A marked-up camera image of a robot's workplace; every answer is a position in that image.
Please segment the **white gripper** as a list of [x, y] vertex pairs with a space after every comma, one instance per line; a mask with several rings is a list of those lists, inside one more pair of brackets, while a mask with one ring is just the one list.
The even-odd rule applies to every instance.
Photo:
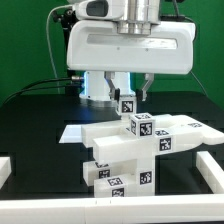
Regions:
[[195, 25], [163, 21], [150, 35], [120, 34], [117, 24], [83, 20], [72, 28], [67, 65], [74, 70], [106, 71], [111, 100], [120, 98], [114, 72], [146, 73], [136, 90], [138, 101], [145, 101], [154, 74], [187, 74], [193, 67]]

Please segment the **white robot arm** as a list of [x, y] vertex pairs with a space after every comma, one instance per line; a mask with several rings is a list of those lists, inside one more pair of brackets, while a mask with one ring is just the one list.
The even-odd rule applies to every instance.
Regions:
[[118, 100], [131, 92], [129, 77], [143, 73], [133, 94], [146, 98], [156, 74], [186, 75], [193, 66], [196, 25], [160, 16], [160, 0], [83, 0], [68, 41], [67, 65], [85, 73], [85, 100]]

